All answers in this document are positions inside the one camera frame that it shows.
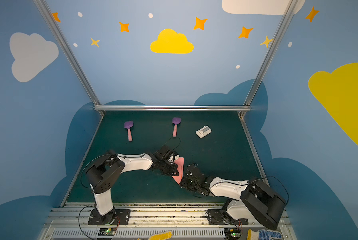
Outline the pink square paper sheet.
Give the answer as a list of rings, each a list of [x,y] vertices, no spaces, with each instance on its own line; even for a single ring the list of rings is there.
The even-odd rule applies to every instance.
[[[172,176],[172,178],[176,181],[178,185],[180,185],[183,178],[184,157],[179,157],[177,160],[174,161],[174,163],[178,165],[177,170],[179,175]]]

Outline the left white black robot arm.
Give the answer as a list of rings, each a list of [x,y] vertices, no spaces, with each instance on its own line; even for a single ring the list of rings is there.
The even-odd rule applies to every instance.
[[[123,155],[114,151],[92,160],[84,174],[95,198],[95,207],[90,213],[90,226],[118,226],[129,223],[131,211],[116,210],[112,201],[111,188],[122,173],[138,170],[158,170],[180,183],[183,176],[184,158],[162,146],[155,153]]]

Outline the left purple pink spatula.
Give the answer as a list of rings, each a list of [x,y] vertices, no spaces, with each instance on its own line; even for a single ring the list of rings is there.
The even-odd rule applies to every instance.
[[[127,129],[127,133],[128,133],[128,141],[132,142],[133,141],[133,137],[132,137],[132,133],[131,133],[131,128],[134,126],[134,122],[133,121],[127,121],[124,123],[124,128]]]

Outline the yellow glove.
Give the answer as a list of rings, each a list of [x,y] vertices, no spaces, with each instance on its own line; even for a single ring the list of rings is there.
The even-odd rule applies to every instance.
[[[172,231],[166,231],[150,236],[147,240],[168,240],[173,237]]]

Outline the right green circuit board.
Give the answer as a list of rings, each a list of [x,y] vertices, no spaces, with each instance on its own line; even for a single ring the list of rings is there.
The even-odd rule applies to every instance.
[[[225,240],[239,240],[241,238],[241,231],[238,228],[225,228]]]

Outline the green circuit board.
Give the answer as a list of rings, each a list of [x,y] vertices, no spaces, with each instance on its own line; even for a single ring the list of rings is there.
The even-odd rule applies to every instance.
[[[239,240],[241,238],[241,231],[238,228],[225,228],[225,240]]]
[[[117,232],[117,229],[114,228],[100,228],[98,236],[114,236]]]

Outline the blue white glove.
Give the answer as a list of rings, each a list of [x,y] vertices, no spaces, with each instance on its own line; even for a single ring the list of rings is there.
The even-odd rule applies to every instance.
[[[248,230],[247,240],[282,240],[282,233],[272,230],[258,230],[257,232],[252,229]]]

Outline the left green circuit board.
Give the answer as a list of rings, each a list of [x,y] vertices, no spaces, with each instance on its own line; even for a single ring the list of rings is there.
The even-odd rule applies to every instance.
[[[117,232],[117,229],[114,228],[100,228],[98,236],[114,236]]]

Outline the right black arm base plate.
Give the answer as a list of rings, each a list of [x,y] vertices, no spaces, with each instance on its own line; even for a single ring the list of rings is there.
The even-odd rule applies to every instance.
[[[248,225],[248,219],[239,219],[235,220],[225,210],[216,210],[209,209],[205,212],[205,217],[207,218],[210,225]]]

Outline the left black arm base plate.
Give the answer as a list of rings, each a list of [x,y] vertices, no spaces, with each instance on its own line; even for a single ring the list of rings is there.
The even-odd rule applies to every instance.
[[[91,211],[88,225],[108,225],[108,226],[128,225],[130,214],[131,214],[130,209],[113,208],[107,214],[102,216],[100,215],[97,208],[94,208]]]

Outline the horizontal aluminium frame bar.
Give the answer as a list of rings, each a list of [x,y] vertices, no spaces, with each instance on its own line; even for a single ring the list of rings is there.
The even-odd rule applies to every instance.
[[[220,111],[248,112],[250,106],[131,106],[94,105],[96,111]]]

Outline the right aluminium frame post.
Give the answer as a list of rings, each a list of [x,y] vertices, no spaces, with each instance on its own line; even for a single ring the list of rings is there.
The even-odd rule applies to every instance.
[[[239,118],[242,120],[246,114],[246,112],[250,111],[251,109],[251,103],[264,79],[264,76],[276,54],[276,51],[292,21],[292,18],[295,14],[295,9],[298,5],[298,0],[293,0],[293,1],[289,1],[286,9],[285,9],[285,13],[279,23],[279,26],[274,34],[274,37],[273,37],[273,41],[270,43],[270,46],[268,48],[268,51],[265,55],[265,58],[262,62],[262,65],[259,69],[259,72],[248,92],[248,95],[245,99],[245,102],[244,102],[244,107],[245,109],[240,111],[239,112]]]

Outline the aluminium frame post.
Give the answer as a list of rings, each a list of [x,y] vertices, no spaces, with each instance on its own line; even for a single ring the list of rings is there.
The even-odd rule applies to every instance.
[[[244,107],[245,109],[240,111],[239,112],[239,118],[242,120],[246,114],[246,112],[250,111],[251,109],[251,103],[264,79],[264,76],[276,54],[276,51],[292,21],[292,18],[295,14],[295,9],[298,5],[298,0],[293,0],[293,1],[289,1],[286,9],[285,9],[285,13],[279,23],[279,26],[274,34],[274,37],[273,37],[273,41],[270,43],[270,46],[268,48],[268,51],[265,55],[265,58],[262,62],[262,65],[259,69],[259,72],[248,92],[248,95],[245,99],[245,102],[244,102]]]
[[[34,4],[36,5],[37,9],[41,13],[43,19],[47,23],[48,27],[50,28],[53,36],[57,40],[59,46],[61,47],[62,51],[64,52],[67,60],[69,61],[71,67],[73,68],[74,72],[76,73],[78,79],[80,80],[82,86],[84,87],[86,93],[88,94],[89,98],[93,102],[94,106],[101,105],[99,98],[97,97],[93,87],[91,86],[87,76],[85,75],[83,69],[81,68],[78,60],[76,59],[72,48],[68,44],[62,30],[58,26],[58,22],[55,20],[48,4],[46,1],[43,0],[34,0]]]

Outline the aluminium front rail base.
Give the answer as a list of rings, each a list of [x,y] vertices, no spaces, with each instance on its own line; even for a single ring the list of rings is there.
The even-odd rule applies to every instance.
[[[248,209],[243,219],[248,225],[210,225],[205,212],[221,209],[221,203],[117,203],[115,209],[130,209],[128,225],[90,226],[88,220],[94,208],[91,203],[68,203],[53,208],[39,235],[40,240],[146,240],[166,231],[173,240],[225,240],[225,228],[238,228],[240,240],[247,238],[249,229],[263,229]],[[114,228],[114,236],[98,236],[100,228]]]

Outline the left aluminium frame post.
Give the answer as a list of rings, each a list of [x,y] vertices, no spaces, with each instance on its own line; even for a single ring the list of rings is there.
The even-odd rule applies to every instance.
[[[99,98],[97,97],[93,87],[91,86],[87,76],[85,75],[83,69],[81,68],[78,60],[76,59],[72,48],[68,44],[62,30],[58,26],[58,22],[55,20],[48,4],[46,1],[43,0],[34,0],[34,4],[36,5],[37,9],[41,13],[43,19],[47,23],[48,27],[50,28],[53,36],[57,40],[59,46],[61,47],[62,51],[64,52],[67,60],[69,61],[71,67],[73,68],[74,72],[76,73],[78,79],[80,80],[82,86],[84,87],[86,93],[88,94],[89,98],[93,102],[94,106],[101,105]]]

